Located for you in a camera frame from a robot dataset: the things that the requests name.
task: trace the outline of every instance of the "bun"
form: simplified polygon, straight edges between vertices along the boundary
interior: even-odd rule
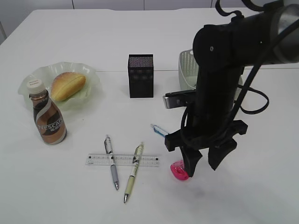
[[[57,76],[51,86],[51,98],[62,101],[83,88],[86,77],[77,72],[64,72]]]

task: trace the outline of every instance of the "ruler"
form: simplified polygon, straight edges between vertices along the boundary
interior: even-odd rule
[[[95,166],[111,166],[113,158],[117,166],[132,166],[133,154],[88,154],[86,165]],[[142,167],[159,167],[160,157],[158,155],[142,155],[139,161],[139,166]]]

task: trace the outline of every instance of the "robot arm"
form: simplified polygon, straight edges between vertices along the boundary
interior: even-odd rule
[[[219,1],[216,8],[223,13]],[[199,150],[209,148],[209,164],[215,170],[236,148],[233,136],[246,133],[248,126],[233,120],[247,91],[242,90],[241,98],[234,105],[244,67],[259,64],[259,58],[262,58],[260,65],[299,61],[299,5],[284,7],[282,1],[276,1],[258,9],[264,12],[244,18],[235,11],[236,17],[229,24],[205,25],[193,42],[194,57],[199,65],[197,89],[168,93],[164,97],[168,108],[187,106],[181,129],[167,135],[165,145],[169,151],[180,147],[189,176],[193,176],[202,157]],[[257,72],[259,67],[255,66],[254,70]],[[251,82],[247,81],[244,88],[247,85],[249,88]]]

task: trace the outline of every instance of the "white plate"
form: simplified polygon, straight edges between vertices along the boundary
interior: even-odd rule
[[[29,98],[26,87],[28,81],[36,78],[41,79],[45,84],[46,89],[50,93],[51,85],[55,77],[60,75],[61,73],[68,71],[74,71],[85,75],[86,83],[83,89],[72,95],[70,98],[60,102],[54,101],[55,104],[59,107],[60,110],[66,111],[69,108],[75,105],[79,105],[88,100],[92,87],[100,82],[100,78],[96,75],[95,69],[81,63],[59,62],[53,65],[41,67],[24,78],[22,84],[18,89],[18,93],[20,95],[23,95],[27,108],[32,110],[32,102]]]

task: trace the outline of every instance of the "nescafe bottle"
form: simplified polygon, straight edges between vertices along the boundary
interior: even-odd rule
[[[33,104],[34,122],[43,141],[48,144],[61,142],[66,136],[66,127],[45,85],[40,79],[34,79],[27,83],[27,89]]]

